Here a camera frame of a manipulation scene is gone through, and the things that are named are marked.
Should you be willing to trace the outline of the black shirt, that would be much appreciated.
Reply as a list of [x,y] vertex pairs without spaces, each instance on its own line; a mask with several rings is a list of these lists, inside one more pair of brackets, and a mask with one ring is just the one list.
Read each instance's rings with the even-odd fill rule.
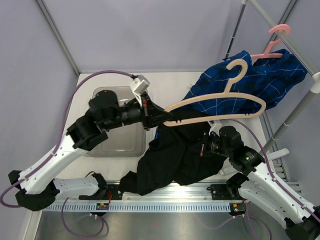
[[119,190],[144,196],[171,182],[185,186],[218,174],[225,157],[209,151],[201,154],[203,136],[209,130],[207,122],[175,127],[160,124],[136,172],[121,178]]

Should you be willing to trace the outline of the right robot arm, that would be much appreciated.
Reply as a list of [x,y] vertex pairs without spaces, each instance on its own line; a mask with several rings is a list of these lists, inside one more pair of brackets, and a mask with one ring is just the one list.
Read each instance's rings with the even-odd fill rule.
[[200,154],[207,153],[228,158],[237,171],[226,181],[229,197],[255,204],[276,220],[291,240],[320,238],[319,206],[300,196],[276,175],[267,154],[246,146],[233,126],[223,126],[218,134],[203,134]]

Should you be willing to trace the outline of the beige wooden hanger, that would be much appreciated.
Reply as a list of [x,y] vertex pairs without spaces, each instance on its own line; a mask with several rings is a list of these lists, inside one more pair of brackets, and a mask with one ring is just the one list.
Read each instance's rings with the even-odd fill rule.
[[194,94],[191,93],[190,96],[185,96],[180,102],[174,103],[168,106],[165,111],[168,113],[173,113],[176,109],[191,105],[191,104],[201,104],[202,102],[220,100],[222,103],[228,102],[230,100],[246,100],[255,102],[260,106],[260,108],[254,113],[236,113],[232,111],[230,114],[214,114],[208,115],[203,117],[194,117],[194,118],[187,118],[187,119],[179,119],[179,120],[167,120],[163,124],[167,127],[177,127],[182,125],[191,125],[197,124],[202,122],[211,122],[211,121],[220,121],[220,120],[237,120],[237,119],[250,119],[254,117],[260,116],[267,107],[267,103],[252,94],[244,93],[244,92],[234,92],[231,91],[231,88],[234,84],[238,83],[242,80],[247,71],[248,71],[248,64],[244,59],[234,59],[226,65],[226,69],[230,71],[235,67],[240,67],[239,73],[227,79],[225,87],[223,91],[216,92],[216,93],[207,93],[207,94]]

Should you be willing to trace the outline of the pink plastic hanger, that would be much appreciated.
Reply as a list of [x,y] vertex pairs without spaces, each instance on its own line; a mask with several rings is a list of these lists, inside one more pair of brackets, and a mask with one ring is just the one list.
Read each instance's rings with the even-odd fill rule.
[[[277,32],[284,32],[286,35],[289,35],[290,32],[291,32],[291,28],[289,25],[287,24],[278,24],[274,27],[272,27],[268,33],[271,35],[271,34],[274,34],[274,33],[277,33]],[[281,39],[277,39],[277,40],[271,40],[263,53],[261,54],[253,54],[251,55],[251,59],[252,60],[257,60],[257,59],[279,59],[279,58],[282,58],[283,57],[283,54],[282,53],[274,53],[272,52],[272,49],[273,47],[279,45],[280,43],[282,43],[282,40]]]

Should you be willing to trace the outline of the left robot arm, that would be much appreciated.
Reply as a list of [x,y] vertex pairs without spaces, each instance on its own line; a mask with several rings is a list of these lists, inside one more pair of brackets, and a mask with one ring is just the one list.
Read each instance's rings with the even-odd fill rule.
[[107,140],[110,130],[136,123],[142,123],[148,130],[173,120],[173,114],[153,103],[146,92],[142,93],[141,100],[132,99],[121,106],[114,91],[98,92],[88,102],[86,113],[66,130],[51,152],[30,168],[9,173],[10,183],[18,189],[15,194],[18,207],[36,212],[66,198],[103,199],[108,184],[100,173],[71,179],[59,179],[57,175]]

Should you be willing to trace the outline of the blue plaid shirt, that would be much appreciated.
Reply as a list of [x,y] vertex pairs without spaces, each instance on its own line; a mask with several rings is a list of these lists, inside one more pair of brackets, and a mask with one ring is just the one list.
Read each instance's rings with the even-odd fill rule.
[[[277,53],[281,58],[263,58],[252,60],[251,55],[243,50],[225,61],[214,64],[206,69],[190,88],[185,97],[191,93],[212,94],[222,92],[228,78],[235,77],[240,67],[227,70],[226,66],[235,59],[243,59],[248,64],[245,77],[231,87],[232,92],[242,92],[257,96],[266,102],[266,109],[276,107],[286,94],[297,84],[301,83],[308,71],[300,61],[286,49]],[[249,100],[210,100],[193,103],[173,111],[173,120],[206,117],[215,114],[230,114],[232,111],[240,114],[254,113],[260,106]]]

